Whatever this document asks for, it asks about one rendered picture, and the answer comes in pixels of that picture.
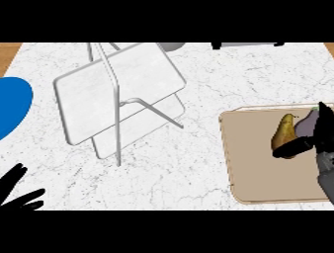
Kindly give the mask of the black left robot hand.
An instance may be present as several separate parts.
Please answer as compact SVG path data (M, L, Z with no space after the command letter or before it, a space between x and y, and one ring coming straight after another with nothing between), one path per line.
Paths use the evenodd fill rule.
M35 190L9 203L4 203L26 172L28 168L22 163L17 163L0 179L0 211L35 211L44 205L44 202L38 201L38 197L46 193L44 189Z

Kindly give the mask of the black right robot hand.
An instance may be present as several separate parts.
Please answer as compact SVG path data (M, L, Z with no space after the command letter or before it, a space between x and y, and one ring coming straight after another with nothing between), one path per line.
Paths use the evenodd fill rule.
M313 136L297 137L273 150L275 158L292 158L310 149L316 153L334 153L334 111L325 103L318 103L319 118L315 125Z

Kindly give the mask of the yellow-brown pear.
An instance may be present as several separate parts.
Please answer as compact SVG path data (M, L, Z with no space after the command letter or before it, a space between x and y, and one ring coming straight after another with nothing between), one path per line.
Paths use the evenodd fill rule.
M291 142L297 138L292 119L292 114L285 114L282 116L278 124L278 130L272 138L272 150L276 150L285 143Z

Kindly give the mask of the beige tray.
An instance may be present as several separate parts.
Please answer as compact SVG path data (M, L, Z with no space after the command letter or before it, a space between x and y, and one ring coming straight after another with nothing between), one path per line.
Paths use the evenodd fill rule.
M220 114L219 123L230 191L242 204L322 202L315 150L291 159L273 158L272 138L279 120L298 122L316 104L242 107Z

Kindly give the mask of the white tiered shelf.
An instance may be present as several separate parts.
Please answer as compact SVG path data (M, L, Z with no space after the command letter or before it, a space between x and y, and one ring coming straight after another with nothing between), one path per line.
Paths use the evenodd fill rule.
M186 81L156 42L118 48L54 80L66 142L93 142L100 159L184 113Z

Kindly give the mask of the purple eggplant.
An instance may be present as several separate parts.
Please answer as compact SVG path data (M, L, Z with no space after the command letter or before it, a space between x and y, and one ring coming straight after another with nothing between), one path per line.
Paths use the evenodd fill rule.
M298 137L313 136L318 118L319 118L319 109L313 108L307 116L297 122L294 126L294 132Z

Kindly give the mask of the blue plate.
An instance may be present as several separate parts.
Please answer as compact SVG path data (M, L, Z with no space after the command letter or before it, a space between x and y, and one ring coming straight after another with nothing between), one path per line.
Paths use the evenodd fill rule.
M0 140L14 130L31 109L34 91L19 77L0 78Z

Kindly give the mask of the grey appliance with black feet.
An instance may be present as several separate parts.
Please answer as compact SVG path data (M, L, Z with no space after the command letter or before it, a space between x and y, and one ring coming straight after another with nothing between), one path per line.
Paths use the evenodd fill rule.
M264 45L270 44L273 46L282 46L285 45L285 42L213 42L211 47L213 49L221 49L223 47L232 47L232 46L250 46L250 45Z

